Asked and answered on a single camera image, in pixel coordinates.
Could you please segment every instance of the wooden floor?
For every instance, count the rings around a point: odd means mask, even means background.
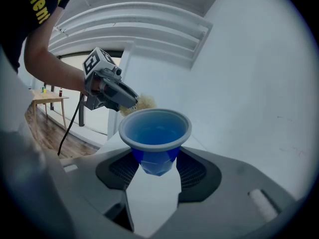
[[[34,115],[32,107],[29,107],[25,114],[26,121],[35,139]],[[44,113],[36,109],[36,122],[38,130],[38,140],[35,140],[41,148],[53,149],[58,152],[60,142],[65,134],[65,130],[59,127]],[[94,154],[99,148],[86,143],[68,133],[62,145],[60,158],[79,157]]]

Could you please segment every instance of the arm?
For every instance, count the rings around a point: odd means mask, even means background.
[[[62,11],[57,7],[42,26],[28,35],[24,49],[25,67],[34,77],[49,85],[85,93],[83,71],[63,63],[48,51],[52,29]]]

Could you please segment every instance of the blue cup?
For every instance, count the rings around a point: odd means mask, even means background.
[[[180,146],[190,137],[191,123],[176,111],[145,109],[124,118],[119,134],[143,170],[161,176],[170,171]]]

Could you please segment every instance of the black t-shirt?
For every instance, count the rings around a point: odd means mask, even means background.
[[[55,9],[65,8],[69,0],[14,0],[3,2],[0,43],[13,68],[17,71],[22,44],[28,34],[41,26]]]

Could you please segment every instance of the wooden table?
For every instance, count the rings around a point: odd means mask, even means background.
[[[47,103],[61,102],[64,129],[66,130],[63,100],[67,99],[68,97],[59,97],[59,95],[57,93],[54,93],[54,92],[51,92],[48,90],[46,91],[46,93],[42,93],[41,90],[31,90],[31,92],[34,94],[34,97],[32,100],[32,108],[33,108],[33,114],[34,114],[35,128],[36,128],[36,112],[35,112],[36,105],[44,104],[45,105],[45,115],[48,116],[47,111],[46,111],[46,104]],[[35,131],[36,131],[36,138],[38,138],[38,131],[37,130],[35,130]]]

